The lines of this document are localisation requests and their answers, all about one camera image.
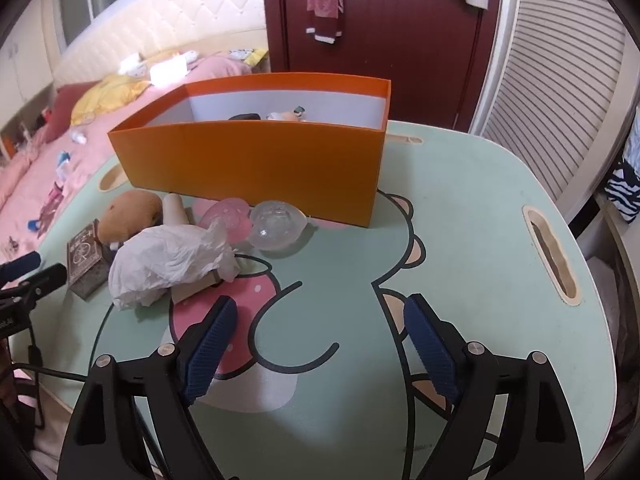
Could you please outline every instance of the brown plush toy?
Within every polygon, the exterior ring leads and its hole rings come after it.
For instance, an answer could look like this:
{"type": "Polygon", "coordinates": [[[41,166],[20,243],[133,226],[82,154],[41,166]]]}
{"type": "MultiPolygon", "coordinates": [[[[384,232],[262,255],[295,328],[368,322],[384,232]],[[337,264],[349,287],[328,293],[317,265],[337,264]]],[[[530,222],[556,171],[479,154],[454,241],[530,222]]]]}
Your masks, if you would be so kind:
{"type": "Polygon", "coordinates": [[[142,229],[158,224],[162,200],[155,193],[132,189],[113,199],[98,224],[98,239],[104,245],[123,243],[142,229]]]}

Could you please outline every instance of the zebra print fabric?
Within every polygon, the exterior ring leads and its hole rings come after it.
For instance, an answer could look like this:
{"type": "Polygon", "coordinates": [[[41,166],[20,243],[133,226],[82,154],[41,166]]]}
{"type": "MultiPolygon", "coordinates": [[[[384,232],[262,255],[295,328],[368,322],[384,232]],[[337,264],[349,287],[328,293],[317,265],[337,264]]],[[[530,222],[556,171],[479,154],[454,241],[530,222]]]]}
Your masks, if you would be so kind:
{"type": "Polygon", "coordinates": [[[624,158],[617,164],[604,191],[629,224],[640,212],[640,178],[624,158]]]}

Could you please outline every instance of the mint green table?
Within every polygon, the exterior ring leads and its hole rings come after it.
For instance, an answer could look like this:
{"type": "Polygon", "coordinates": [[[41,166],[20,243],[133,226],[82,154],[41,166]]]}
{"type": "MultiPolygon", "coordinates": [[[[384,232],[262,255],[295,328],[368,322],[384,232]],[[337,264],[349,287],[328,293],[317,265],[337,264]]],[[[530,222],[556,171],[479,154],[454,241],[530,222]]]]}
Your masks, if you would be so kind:
{"type": "MultiPolygon", "coordinates": [[[[243,332],[228,348],[220,378],[191,409],[225,477],[414,478],[449,408],[402,325],[402,298],[414,292],[463,337],[496,354],[545,352],[589,465],[610,427],[616,377],[603,309],[567,225],[532,173],[500,146],[414,124],[391,122],[388,132],[369,229],[321,223],[287,254],[247,250],[239,278],[206,291],[209,300],[236,298],[242,330],[259,317],[255,354],[243,332]],[[554,286],[526,206],[558,237],[578,305],[554,286]]],[[[114,164],[50,230],[40,248],[48,264],[64,262],[66,241],[130,189],[97,191],[114,164]]],[[[86,373],[92,351],[118,360],[146,356],[204,314],[197,305],[172,308],[168,297],[124,312],[110,304],[105,287],[89,303],[66,290],[42,301],[32,317],[46,365],[86,373]]],[[[19,358],[24,341],[14,347],[19,358]]],[[[78,398],[78,384],[45,385],[68,406],[78,398]]],[[[486,473],[504,401],[497,401],[475,478],[486,473]]]]}

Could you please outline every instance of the door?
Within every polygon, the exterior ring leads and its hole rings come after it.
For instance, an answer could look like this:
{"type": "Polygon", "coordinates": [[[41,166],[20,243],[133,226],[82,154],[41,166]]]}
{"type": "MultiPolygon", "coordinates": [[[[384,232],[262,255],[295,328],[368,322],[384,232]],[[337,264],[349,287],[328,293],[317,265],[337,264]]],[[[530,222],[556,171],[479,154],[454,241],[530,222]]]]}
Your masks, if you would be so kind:
{"type": "Polygon", "coordinates": [[[306,0],[265,3],[276,69],[391,79],[391,119],[468,129],[488,65],[500,0],[490,0],[487,12],[464,0],[344,0],[344,33],[334,44],[306,33],[306,0]],[[274,9],[281,14],[283,29],[281,66],[274,9]],[[468,117],[461,120],[461,112],[468,117]]]}
{"type": "Polygon", "coordinates": [[[28,102],[53,81],[42,31],[42,0],[30,1],[7,41],[14,44],[18,86],[28,102]]]}

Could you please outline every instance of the cylindrical object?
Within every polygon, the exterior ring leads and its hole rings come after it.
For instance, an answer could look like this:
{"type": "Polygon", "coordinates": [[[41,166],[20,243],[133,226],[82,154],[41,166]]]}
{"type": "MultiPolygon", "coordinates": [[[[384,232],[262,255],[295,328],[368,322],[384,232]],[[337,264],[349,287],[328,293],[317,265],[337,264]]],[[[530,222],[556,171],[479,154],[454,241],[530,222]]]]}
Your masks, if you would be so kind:
{"type": "Polygon", "coordinates": [[[164,225],[188,225],[189,219],[182,205],[182,197],[169,193],[162,199],[162,223],[164,225]]]}
{"type": "Polygon", "coordinates": [[[56,168],[56,175],[58,176],[58,180],[60,180],[61,182],[66,182],[66,180],[72,173],[73,168],[71,168],[71,163],[68,161],[68,159],[56,168]]]}

